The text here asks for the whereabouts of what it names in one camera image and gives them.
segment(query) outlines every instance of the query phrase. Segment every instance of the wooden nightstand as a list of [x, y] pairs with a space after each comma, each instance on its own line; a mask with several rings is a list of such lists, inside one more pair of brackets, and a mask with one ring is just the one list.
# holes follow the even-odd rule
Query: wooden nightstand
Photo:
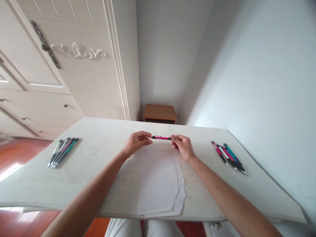
[[173, 106], [146, 104], [144, 122], [176, 124], [177, 120]]

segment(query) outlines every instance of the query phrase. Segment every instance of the white wardrobe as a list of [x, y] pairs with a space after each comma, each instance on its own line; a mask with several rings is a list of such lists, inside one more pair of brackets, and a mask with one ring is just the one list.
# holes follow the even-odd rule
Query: white wardrobe
[[0, 133], [53, 140], [82, 117], [137, 120], [136, 2], [0, 1]]

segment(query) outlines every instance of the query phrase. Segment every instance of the cabinet panel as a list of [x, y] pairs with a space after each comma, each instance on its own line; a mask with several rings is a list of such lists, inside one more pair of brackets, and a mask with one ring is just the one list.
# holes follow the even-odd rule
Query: cabinet panel
[[61, 69], [116, 75], [107, 28], [31, 19], [43, 33]]
[[67, 129], [64, 127], [47, 127], [38, 125], [28, 125], [28, 127], [38, 135], [37, 138], [51, 141], [55, 140]]
[[125, 120], [117, 77], [61, 73], [85, 116]]
[[81, 115], [71, 95], [0, 89], [0, 99], [5, 99], [0, 102], [0, 106], [7, 111], [29, 110]]
[[102, 0], [17, 0], [25, 14], [106, 24]]
[[19, 73], [17, 79], [23, 87], [29, 91], [70, 94], [6, 1], [0, 1], [0, 15], [5, 19], [0, 21], [1, 34], [8, 36], [0, 37], [0, 48]]
[[22, 88], [14, 81], [3, 64], [0, 62], [0, 88], [22, 90]]
[[28, 110], [10, 110], [10, 114], [20, 123], [26, 126], [41, 125], [68, 128], [83, 118], [81, 115], [47, 113]]
[[30, 131], [18, 124], [0, 108], [0, 131], [9, 136], [34, 137]]

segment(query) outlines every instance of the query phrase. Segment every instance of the forearm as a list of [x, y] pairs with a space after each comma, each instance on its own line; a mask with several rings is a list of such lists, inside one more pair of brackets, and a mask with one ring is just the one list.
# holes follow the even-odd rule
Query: forearm
[[120, 152], [52, 222], [42, 237], [83, 236], [128, 157]]
[[193, 158], [189, 164], [242, 237], [282, 236], [255, 206], [202, 161]]

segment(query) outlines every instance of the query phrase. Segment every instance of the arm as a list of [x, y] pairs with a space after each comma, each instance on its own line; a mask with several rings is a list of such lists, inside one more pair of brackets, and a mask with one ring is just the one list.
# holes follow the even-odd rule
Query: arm
[[254, 205], [196, 157], [189, 138], [172, 135], [171, 139], [173, 149], [181, 152], [183, 159], [197, 173], [221, 211], [242, 237], [282, 237]]
[[69, 203], [42, 237], [83, 236], [98, 214], [124, 162], [145, 145], [152, 144], [147, 132], [132, 133], [123, 150]]

